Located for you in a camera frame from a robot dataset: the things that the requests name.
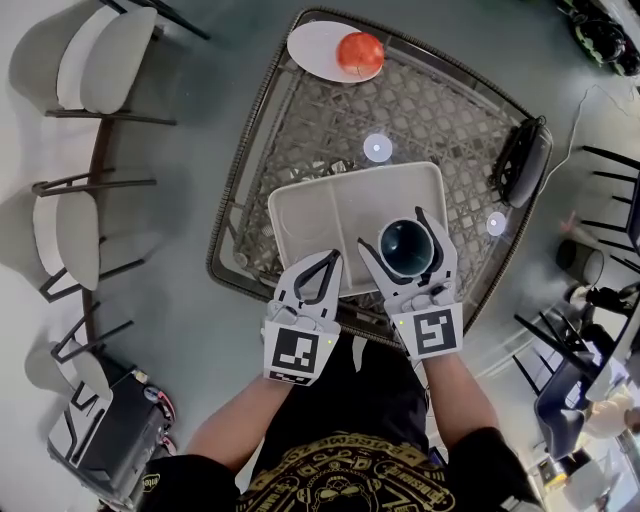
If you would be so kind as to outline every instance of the dark blue cup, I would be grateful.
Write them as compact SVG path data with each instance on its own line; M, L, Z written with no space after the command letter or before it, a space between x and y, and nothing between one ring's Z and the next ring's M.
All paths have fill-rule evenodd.
M427 229L413 219L397 219L380 232L378 250L386 265L396 274L416 277L433 260L433 241Z

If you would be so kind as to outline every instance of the cup rim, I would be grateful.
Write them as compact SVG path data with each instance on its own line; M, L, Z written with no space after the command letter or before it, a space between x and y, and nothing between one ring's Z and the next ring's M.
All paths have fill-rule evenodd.
M385 258L383 252L382 252L382 235L384 234L384 232L389 229L389 226L391 226L391 224L394 224L398 221L401 220L408 220L409 222L412 222L413 224L416 224L420 227L420 229L422 229L422 231L424 231L424 233L427 235L427 238L429 239L429 241L431 242L431 258L429 259L429 261L427 261L427 263L424 265L424 268L422 268L420 270L420 272L416 272L415 274L403 274L398 272L397 270L395 270L393 267L391 267L391 265L389 265L389 262L387 261L387 258ZM435 249L435 244L433 243L433 237L431 236L431 233L429 233L429 230L419 221L417 221L416 219L412 219L411 217L398 217L396 219L393 219L389 222L387 222L384 227L380 230L380 232L378 233L378 254L380 254L380 258L382 259L382 262L386 265L386 267L389 269L389 271L391 271L393 274L400 276L400 277L418 277L422 274L424 274L424 272L429 268L429 266L431 265L431 263L433 263L433 256L434 256L434 249Z

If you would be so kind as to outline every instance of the wall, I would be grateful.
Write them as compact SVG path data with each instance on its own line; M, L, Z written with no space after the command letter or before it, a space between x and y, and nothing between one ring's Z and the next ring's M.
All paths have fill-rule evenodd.
M96 121L45 119L7 83L13 48L36 22L73 0L3 0L0 17L0 207L34 181L86 172ZM0 251L12 246L2 237ZM61 412L48 391L24 376L24 358L36 342L56 340L81 315L79 297L49 305L18 273L0 265L0 509L62 511L80 486L51 461L46 436Z

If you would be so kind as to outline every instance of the red fruit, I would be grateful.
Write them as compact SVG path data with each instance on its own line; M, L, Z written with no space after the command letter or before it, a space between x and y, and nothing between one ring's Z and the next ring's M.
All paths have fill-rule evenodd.
M354 32L340 41L336 57L345 73L368 78L382 67L384 48L371 34Z

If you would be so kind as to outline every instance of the white cord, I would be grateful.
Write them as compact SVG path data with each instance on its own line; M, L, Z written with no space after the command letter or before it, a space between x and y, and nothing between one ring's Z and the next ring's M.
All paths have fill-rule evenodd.
M589 96L589 91L591 91L592 89L600 89L605 96L607 96L615 105L615 107L622 112L625 116L627 117L634 117L636 119L638 119L640 121L640 117L638 116L634 116L631 114L628 114L619 104L618 102L615 100L615 98L613 96L611 96L607 91L605 91L602 87L600 87L598 84L593 84L591 87L589 87L585 92L584 92L584 96L582 97L582 99L580 100L580 103L578 103L578 110L576 112L576 117L573 120L573 126L571 127L571 135L569 137L569 147L567 148L567 155L553 168L549 171L549 173L547 174L547 178L544 180L544 183L542 184L542 188L540 189L540 192L542 192L545 187L547 186L547 183L549 183L549 178L551 178L551 175L556 172L560 167L562 167L565 163L567 163L567 161L569 160L569 158L571 157L571 151L573 149L573 142L576 138L576 130L578 128L578 121L580 121L580 116L582 115L582 105L583 103L586 101L587 97ZM631 97L632 97L632 101L635 101L635 95L633 93L633 89L634 89L634 85L631 86Z

